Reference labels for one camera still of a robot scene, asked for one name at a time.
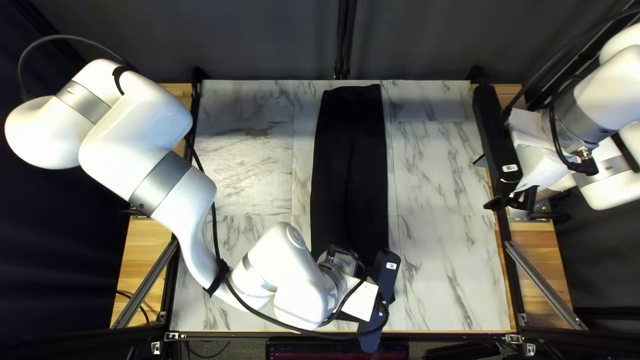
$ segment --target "black pole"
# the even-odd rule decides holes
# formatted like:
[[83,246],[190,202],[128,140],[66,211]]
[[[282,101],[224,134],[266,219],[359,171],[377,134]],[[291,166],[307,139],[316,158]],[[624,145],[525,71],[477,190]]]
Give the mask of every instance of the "black pole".
[[351,72],[351,48],[356,19],[356,0],[340,0],[338,5],[338,24],[336,30],[335,62],[333,78],[349,79]]

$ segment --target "black curtain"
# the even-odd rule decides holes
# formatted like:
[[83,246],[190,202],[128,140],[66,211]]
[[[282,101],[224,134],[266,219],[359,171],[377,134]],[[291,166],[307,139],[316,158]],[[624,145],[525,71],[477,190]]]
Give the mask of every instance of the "black curtain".
[[[32,41],[56,30],[26,2],[0,2],[0,121],[21,103],[16,66]],[[80,69],[66,44],[26,65],[34,95],[55,94]],[[127,204],[82,169],[29,165],[0,136],[0,318],[3,339],[110,326]]]

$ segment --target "black cloth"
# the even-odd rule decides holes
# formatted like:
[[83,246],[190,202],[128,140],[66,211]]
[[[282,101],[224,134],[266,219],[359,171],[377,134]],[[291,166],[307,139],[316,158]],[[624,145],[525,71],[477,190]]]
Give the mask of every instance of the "black cloth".
[[367,268],[388,248],[387,143],[379,85],[327,90],[316,127],[311,178],[311,254],[329,244]]

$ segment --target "wooden tabletop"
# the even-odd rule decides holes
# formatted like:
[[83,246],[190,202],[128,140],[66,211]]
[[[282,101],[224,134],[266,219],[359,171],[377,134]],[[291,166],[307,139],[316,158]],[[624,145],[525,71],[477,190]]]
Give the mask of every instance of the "wooden tabletop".
[[[191,84],[160,84],[187,107],[191,107]],[[504,106],[511,98],[520,90],[520,85],[502,84],[494,85],[500,103]],[[524,108],[524,100],[521,99],[516,108]],[[184,152],[184,141],[181,141],[174,151],[182,154]],[[564,277],[564,269],[558,250],[556,233],[552,223],[512,223],[510,224],[511,237],[518,248],[527,256],[529,261],[534,264],[537,270],[546,278],[550,285],[560,294],[560,296],[571,306],[569,291]],[[502,273],[507,278],[504,268],[504,258],[502,257],[502,244],[500,243],[499,232],[496,229],[496,239],[499,248],[500,262],[502,264]],[[171,232],[162,225],[148,218],[131,218],[129,222],[129,232],[125,244],[124,256],[122,259],[122,267],[120,269],[120,278],[118,280],[118,289],[133,294],[147,272],[151,269],[160,253],[166,247],[171,238]],[[520,288],[525,306],[525,311],[532,325],[545,327],[564,327],[567,324],[560,319],[548,304],[542,292],[533,284],[527,275],[519,270]],[[510,304],[508,282],[507,298]],[[149,291],[143,308],[153,323],[160,309],[162,292],[164,286],[164,272],[158,278],[155,285]],[[111,323],[113,323],[128,299],[121,295],[114,295],[115,302],[113,305],[113,314]],[[515,318],[512,308],[509,307],[509,321],[511,328],[515,329]],[[141,311],[136,313],[129,326],[137,326],[146,324],[145,318]]]

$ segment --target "table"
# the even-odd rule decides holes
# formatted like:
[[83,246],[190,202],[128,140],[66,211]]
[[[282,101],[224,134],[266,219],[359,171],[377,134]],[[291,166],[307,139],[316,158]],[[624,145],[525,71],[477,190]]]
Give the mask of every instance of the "table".
[[[166,87],[170,91],[172,91],[172,93],[178,96],[181,96],[184,102],[190,101],[190,97],[189,97],[189,92],[191,90],[190,85],[188,84],[167,85]],[[518,85],[497,86],[496,89],[499,92],[501,101],[504,103],[508,101],[515,92],[518,91],[519,86]],[[161,241],[157,244],[154,244],[153,242],[149,242],[147,245],[141,245],[142,239],[135,237],[136,231],[139,228],[147,227],[148,229],[146,231],[151,231],[151,229],[153,229],[154,227],[155,229],[159,227],[159,225],[157,224],[155,225],[150,225],[150,224],[155,224],[155,223],[153,223],[152,220],[132,220],[131,222],[130,237],[127,239],[127,245],[126,245],[127,248],[125,250],[123,270],[121,272],[120,284],[122,284],[122,286],[119,285],[119,287],[123,290],[132,291],[134,290],[134,287],[135,287],[133,285],[134,284],[133,278],[135,277],[136,274],[130,273],[127,269],[132,266],[137,266],[139,269],[142,269],[144,267],[142,266],[143,263],[140,260],[137,260],[135,262],[128,261],[127,260],[129,256],[128,254],[133,254],[135,249],[143,249],[143,248],[151,249],[153,247],[159,248],[158,250],[159,252],[161,248],[164,247],[164,244],[161,243]],[[534,228],[537,228],[537,229],[519,229],[518,227],[520,226],[521,224],[513,224],[512,230],[513,230],[514,241],[517,242],[518,244],[524,245],[523,251],[527,253],[528,256],[532,255],[531,260],[536,263],[538,270],[543,275],[545,275],[545,277],[547,277],[547,279],[551,282],[554,288],[561,295],[564,295],[564,298],[566,300],[568,300],[568,291],[566,289],[566,281],[564,280],[564,273],[562,271],[561,261],[559,259],[557,244],[555,243],[555,236],[552,228],[549,229],[548,226],[545,228],[545,226],[541,224],[532,225]],[[169,238],[168,231],[165,230],[165,234],[162,234],[160,230],[156,232],[156,234],[160,238],[165,236],[166,241],[168,241],[168,238]],[[152,251],[150,250],[145,252],[150,255],[152,253]],[[155,259],[152,258],[152,256],[150,256],[148,261],[149,268],[153,260]],[[139,274],[138,276],[141,279],[146,273],[146,271],[140,270],[139,272],[141,272],[141,274]],[[132,286],[132,288],[126,288],[124,287],[125,285]],[[532,288],[530,286],[531,284],[528,283],[525,279],[521,280],[521,285],[522,285],[523,296],[525,300],[525,308],[527,310],[527,314],[529,315],[529,318],[531,319],[532,323],[534,325],[545,325],[545,324],[548,325],[553,323],[561,325],[556,320],[556,316],[555,314],[552,313],[552,311],[550,310],[550,307],[545,306],[546,300],[543,297],[541,297],[541,294],[536,293],[537,289],[534,286]],[[136,325],[136,324],[140,324],[140,320],[137,317],[132,322],[132,325]],[[511,329],[515,327],[512,314],[509,314],[509,327]]]

